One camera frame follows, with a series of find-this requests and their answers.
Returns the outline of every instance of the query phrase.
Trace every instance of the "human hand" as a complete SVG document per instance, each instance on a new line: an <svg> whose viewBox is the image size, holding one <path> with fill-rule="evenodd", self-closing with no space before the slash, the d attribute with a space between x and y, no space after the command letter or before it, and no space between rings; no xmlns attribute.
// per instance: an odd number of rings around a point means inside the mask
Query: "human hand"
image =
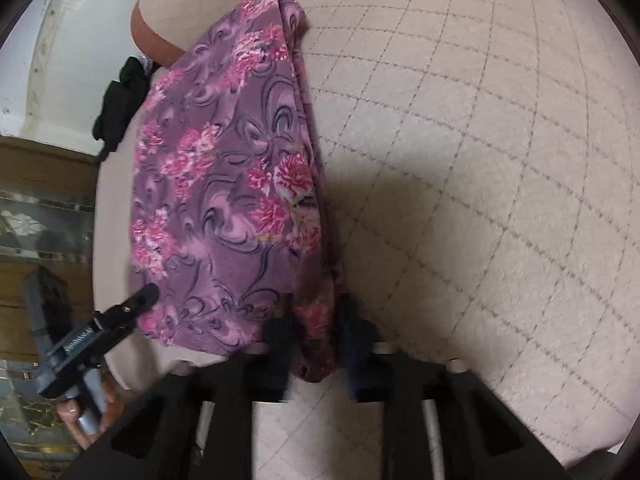
<svg viewBox="0 0 640 480"><path fill-rule="evenodd" d="M124 411L126 403L118 394L116 381L111 376L107 376L103 379L102 390L104 392L104 400L107 403L107 411L102 414L100 429L96 434L84 434L78 426L78 419L82 413L80 412L80 407L78 406L77 401L73 399L66 400L64 402L60 402L56 407L58 416L62 422L65 423L69 433L71 433L78 443L78 446L82 449L87 449L92 443L94 443L101 434L107 431L114 422L120 418Z"/></svg>

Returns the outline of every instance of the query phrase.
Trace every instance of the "black cloth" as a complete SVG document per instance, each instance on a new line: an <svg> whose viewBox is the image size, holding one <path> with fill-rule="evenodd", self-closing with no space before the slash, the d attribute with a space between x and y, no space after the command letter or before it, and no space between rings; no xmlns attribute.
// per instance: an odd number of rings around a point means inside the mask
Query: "black cloth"
<svg viewBox="0 0 640 480"><path fill-rule="evenodd" d="M104 140L98 154L103 162L111 152L115 152L124 138L133 115L142 106L149 92L149 80L142 63L129 57L120 70L120 81L111 81L102 99L102 111L94 123L94 139Z"/></svg>

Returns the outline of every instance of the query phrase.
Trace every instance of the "brown cushion edge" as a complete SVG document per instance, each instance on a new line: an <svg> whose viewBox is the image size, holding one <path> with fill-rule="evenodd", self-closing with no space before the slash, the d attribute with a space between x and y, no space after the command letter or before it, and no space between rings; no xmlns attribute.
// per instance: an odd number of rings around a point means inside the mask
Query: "brown cushion edge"
<svg viewBox="0 0 640 480"><path fill-rule="evenodd" d="M142 53L156 63L169 67L174 64L184 50L158 36L145 22L140 13L140 1L131 13L131 36Z"/></svg>

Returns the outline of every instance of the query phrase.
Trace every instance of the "brown stripe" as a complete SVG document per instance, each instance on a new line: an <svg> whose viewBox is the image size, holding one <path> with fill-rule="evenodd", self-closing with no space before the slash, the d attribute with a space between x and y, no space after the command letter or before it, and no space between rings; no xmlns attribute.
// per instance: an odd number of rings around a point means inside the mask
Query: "brown stripe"
<svg viewBox="0 0 640 480"><path fill-rule="evenodd" d="M140 13L140 1L136 2L131 13L131 35L142 53L162 66L174 64L184 50L158 36L145 22Z"/></svg>

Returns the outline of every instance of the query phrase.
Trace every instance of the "purple floral fabric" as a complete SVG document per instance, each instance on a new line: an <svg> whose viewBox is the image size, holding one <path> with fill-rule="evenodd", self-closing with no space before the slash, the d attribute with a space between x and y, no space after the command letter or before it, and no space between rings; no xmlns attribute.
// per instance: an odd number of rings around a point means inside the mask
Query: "purple floral fabric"
<svg viewBox="0 0 640 480"><path fill-rule="evenodd" d="M146 98L136 147L132 286L161 297L139 320L166 344L229 354L260 339L284 294L306 329L295 372L334 367L341 280L312 127L295 0L245 0Z"/></svg>

